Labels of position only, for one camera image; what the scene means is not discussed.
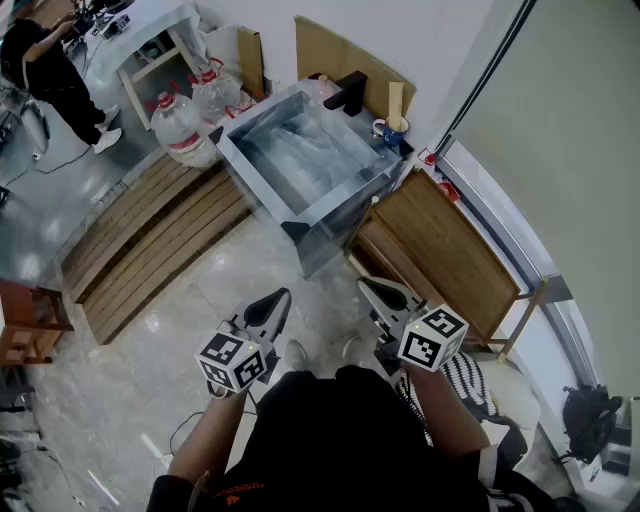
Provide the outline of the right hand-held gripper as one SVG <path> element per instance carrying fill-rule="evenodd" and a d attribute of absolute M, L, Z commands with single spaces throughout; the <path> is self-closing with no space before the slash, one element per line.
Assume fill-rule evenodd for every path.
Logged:
<path fill-rule="evenodd" d="M 469 324 L 448 305 L 421 307 L 408 287 L 385 278 L 360 277 L 357 285 L 376 311 L 382 334 L 374 356 L 389 376 L 402 362 L 435 372 L 459 351 Z"/>

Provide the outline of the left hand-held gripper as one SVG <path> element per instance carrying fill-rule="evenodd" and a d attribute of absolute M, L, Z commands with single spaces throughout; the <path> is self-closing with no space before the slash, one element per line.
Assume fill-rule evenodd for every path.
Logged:
<path fill-rule="evenodd" d="M 246 391 L 255 381 L 267 384 L 278 361 L 274 343 L 284 329 L 291 292 L 279 288 L 222 320 L 201 335 L 194 357 L 215 398 Z"/>

